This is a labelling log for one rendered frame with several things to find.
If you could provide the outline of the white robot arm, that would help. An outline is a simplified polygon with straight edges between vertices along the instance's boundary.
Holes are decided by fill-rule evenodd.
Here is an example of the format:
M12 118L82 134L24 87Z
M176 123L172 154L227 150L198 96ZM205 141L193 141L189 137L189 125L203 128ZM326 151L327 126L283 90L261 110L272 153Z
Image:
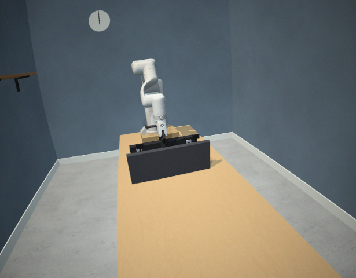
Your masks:
M156 61L154 59L134 61L131 64L134 75L141 75L142 78L140 95L142 105L145 107L148 125L144 126L140 131L142 135L145 135L145 133L157 133L156 121L154 120L166 119L163 82L157 78L155 66ZM147 92L147 94L145 94L145 92Z

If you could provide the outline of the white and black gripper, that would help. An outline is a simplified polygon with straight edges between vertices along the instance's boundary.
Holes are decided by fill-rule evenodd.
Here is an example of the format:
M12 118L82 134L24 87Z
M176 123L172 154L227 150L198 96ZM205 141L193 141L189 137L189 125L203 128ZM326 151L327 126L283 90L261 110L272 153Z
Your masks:
M154 120L156 121L156 130L157 134L159 135L159 140L161 140L161 148L166 147L166 138L165 135L168 136L167 134L167 126L166 126L166 119L163 120Z

